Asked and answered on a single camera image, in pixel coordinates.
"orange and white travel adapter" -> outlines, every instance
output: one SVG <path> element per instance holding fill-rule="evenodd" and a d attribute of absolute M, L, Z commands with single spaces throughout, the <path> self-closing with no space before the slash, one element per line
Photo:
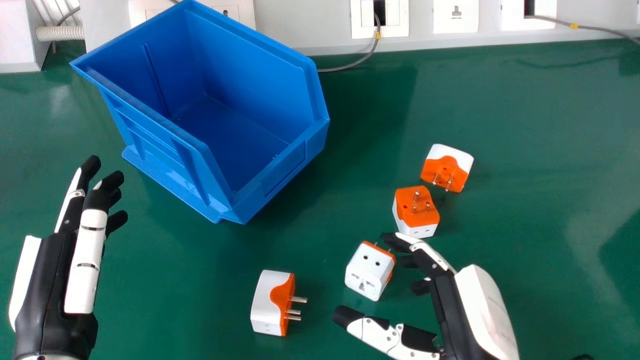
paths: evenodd
<path fill-rule="evenodd" d="M 378 301 L 393 275 L 396 257 L 376 244 L 363 241 L 347 265 L 344 284 L 365 297 Z"/>
<path fill-rule="evenodd" d="M 392 208 L 398 231 L 414 238 L 433 236 L 440 223 L 440 214 L 425 186 L 396 190 Z"/>
<path fill-rule="evenodd" d="M 251 305 L 253 331 L 286 336 L 289 320 L 302 320 L 301 311 L 291 309 L 294 302 L 307 303 L 307 298 L 296 297 L 296 277 L 289 272 L 263 270 L 258 280 Z"/>
<path fill-rule="evenodd" d="M 465 187 L 474 157 L 452 147 L 434 144 L 424 161 L 420 178 L 447 191 L 459 193 Z"/>

